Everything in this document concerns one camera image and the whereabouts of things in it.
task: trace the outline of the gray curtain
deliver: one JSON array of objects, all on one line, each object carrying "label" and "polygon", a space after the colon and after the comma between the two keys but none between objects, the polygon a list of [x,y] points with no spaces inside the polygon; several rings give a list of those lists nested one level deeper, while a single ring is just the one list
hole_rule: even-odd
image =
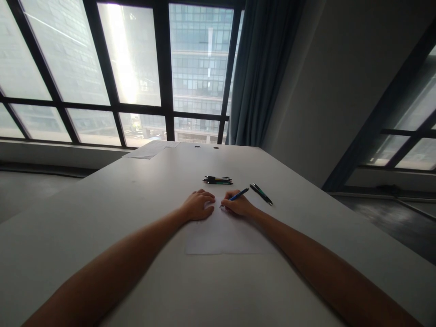
[{"label": "gray curtain", "polygon": [[247,0],[226,144],[261,146],[304,0]]}]

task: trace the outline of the blue pen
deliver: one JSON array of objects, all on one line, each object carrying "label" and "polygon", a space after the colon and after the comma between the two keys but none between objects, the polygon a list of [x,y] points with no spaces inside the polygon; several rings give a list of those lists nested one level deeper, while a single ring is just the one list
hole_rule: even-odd
[{"label": "blue pen", "polygon": [[230,198],[229,201],[234,201],[234,200],[236,200],[236,199],[239,198],[241,195],[243,195],[244,193],[248,192],[248,190],[249,190],[249,188],[244,188],[241,192],[239,192],[238,194],[236,194],[234,197]]}]

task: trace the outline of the sheet of paper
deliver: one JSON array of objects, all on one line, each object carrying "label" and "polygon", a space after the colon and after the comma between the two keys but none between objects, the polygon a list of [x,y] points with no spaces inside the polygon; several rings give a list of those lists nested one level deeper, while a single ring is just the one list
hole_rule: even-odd
[{"label": "sheet of paper", "polygon": [[151,159],[165,148],[175,148],[180,142],[153,140],[146,145],[124,155],[127,158]]},{"label": "sheet of paper", "polygon": [[213,214],[186,226],[186,254],[276,253],[272,242],[249,220],[220,208],[217,198]]}]

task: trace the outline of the hand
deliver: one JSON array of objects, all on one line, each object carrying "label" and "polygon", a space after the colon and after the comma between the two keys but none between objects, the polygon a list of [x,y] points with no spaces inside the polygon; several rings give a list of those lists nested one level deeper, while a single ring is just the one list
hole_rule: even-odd
[{"label": "hand", "polygon": [[244,217],[250,217],[253,215],[254,210],[256,209],[255,206],[253,206],[250,201],[247,200],[247,198],[243,195],[241,195],[239,198],[237,198],[234,201],[229,201],[228,199],[234,197],[236,194],[238,194],[239,190],[233,190],[226,192],[226,196],[221,201],[221,204],[226,207],[226,210],[234,212],[240,216]]},{"label": "hand", "polygon": [[192,192],[179,210],[187,221],[206,219],[215,209],[213,206],[205,209],[204,205],[206,202],[214,203],[215,196],[203,189],[199,189],[198,191]]}]

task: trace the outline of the floor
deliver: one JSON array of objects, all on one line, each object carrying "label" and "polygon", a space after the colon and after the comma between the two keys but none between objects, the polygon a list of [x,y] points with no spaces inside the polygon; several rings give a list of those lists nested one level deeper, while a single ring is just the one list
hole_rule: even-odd
[{"label": "floor", "polygon": [[[0,171],[0,223],[78,181],[80,178]],[[335,198],[436,265],[436,220],[391,200]],[[436,217],[436,203],[410,204]]]},{"label": "floor", "polygon": [[[388,233],[421,257],[436,265],[436,220],[392,200],[335,196],[336,200],[361,213],[369,222]],[[429,214],[436,203],[409,203]]]},{"label": "floor", "polygon": [[80,178],[0,171],[0,223],[78,181]]}]

